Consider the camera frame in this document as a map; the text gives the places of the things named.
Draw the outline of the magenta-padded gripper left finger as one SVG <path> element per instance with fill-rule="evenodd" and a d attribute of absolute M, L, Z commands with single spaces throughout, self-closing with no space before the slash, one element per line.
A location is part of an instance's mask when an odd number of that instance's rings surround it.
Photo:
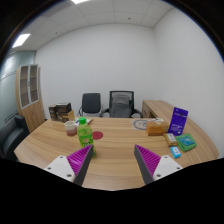
<path fill-rule="evenodd" d="M 84 182 L 92 156 L 93 146 L 89 145 L 69 156 L 58 156 L 44 170 L 81 186 Z"/>

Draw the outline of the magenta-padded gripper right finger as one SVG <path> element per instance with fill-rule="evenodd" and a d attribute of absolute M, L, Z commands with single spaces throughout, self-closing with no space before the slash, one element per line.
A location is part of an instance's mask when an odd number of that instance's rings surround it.
<path fill-rule="evenodd" d="M 145 184 L 152 183 L 182 169 L 169 155 L 159 156 L 142 146 L 134 146 L 134 155 Z"/>

